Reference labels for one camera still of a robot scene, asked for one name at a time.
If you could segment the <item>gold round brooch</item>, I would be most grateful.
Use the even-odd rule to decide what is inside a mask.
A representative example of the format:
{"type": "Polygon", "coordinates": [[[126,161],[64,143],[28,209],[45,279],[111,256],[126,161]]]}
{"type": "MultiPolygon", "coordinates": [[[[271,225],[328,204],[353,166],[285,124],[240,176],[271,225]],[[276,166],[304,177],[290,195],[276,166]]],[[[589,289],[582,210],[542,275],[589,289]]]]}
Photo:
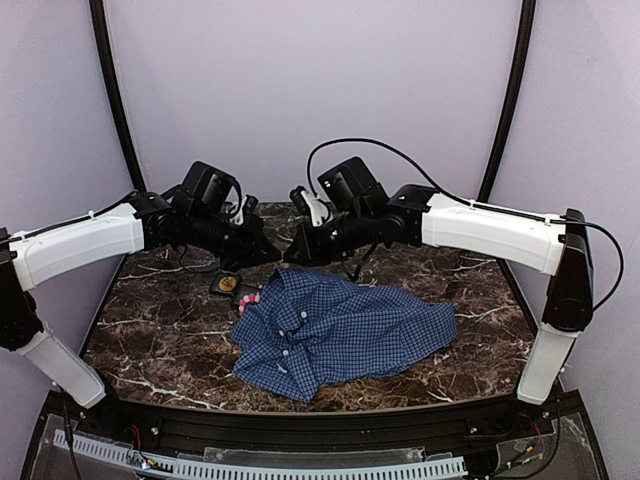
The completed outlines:
{"type": "Polygon", "coordinates": [[[234,276],[222,276],[219,278],[217,287],[220,292],[233,292],[237,287],[237,279],[234,276]]]}

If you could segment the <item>pink flower brooch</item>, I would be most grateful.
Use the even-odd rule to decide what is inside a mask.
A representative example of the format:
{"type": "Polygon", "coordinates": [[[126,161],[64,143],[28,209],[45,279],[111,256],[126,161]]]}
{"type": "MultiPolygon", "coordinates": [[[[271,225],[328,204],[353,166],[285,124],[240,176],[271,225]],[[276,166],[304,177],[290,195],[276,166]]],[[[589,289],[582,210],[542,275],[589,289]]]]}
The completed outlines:
{"type": "Polygon", "coordinates": [[[251,293],[248,295],[244,295],[238,303],[238,311],[241,316],[244,315],[246,309],[251,305],[256,305],[260,302],[260,294],[259,293],[251,293]]]}

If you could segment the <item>blue checkered shirt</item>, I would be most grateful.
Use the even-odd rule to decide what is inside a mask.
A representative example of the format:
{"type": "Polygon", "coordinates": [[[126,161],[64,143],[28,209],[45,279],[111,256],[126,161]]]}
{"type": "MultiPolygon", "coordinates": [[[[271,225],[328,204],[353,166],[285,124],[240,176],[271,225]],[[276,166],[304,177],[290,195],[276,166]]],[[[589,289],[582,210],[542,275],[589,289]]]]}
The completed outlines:
{"type": "Polygon", "coordinates": [[[393,286],[278,268],[232,332],[241,355],[233,374],[308,403],[323,385],[396,376],[451,344],[454,307],[393,286]]]}

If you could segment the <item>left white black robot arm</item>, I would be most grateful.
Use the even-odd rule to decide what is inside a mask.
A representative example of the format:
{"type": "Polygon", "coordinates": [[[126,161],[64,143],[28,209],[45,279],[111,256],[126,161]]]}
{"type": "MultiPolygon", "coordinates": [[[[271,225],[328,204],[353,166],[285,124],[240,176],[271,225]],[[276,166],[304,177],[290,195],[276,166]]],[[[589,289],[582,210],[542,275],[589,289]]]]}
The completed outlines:
{"type": "Polygon", "coordinates": [[[160,247],[211,253],[224,271],[277,262],[280,251],[256,214],[256,197],[201,161],[168,191],[132,191],[85,215],[14,234],[1,232],[1,346],[29,360],[81,407],[107,396],[99,374],[39,318],[32,290],[102,260],[160,247]]]}

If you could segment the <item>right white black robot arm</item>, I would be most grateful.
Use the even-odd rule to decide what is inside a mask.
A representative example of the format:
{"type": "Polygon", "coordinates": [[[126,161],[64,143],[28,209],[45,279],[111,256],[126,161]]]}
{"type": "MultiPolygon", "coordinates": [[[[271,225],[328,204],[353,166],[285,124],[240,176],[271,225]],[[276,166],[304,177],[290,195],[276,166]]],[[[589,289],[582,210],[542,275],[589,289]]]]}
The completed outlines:
{"type": "Polygon", "coordinates": [[[359,157],[338,164],[319,182],[326,200],[303,186],[290,193],[304,220],[284,253],[288,263],[324,266],[360,247],[402,243],[475,252],[549,276],[540,327],[516,390],[523,403],[547,400],[594,312],[593,265],[580,211],[527,213],[415,184],[389,195],[359,157]]]}

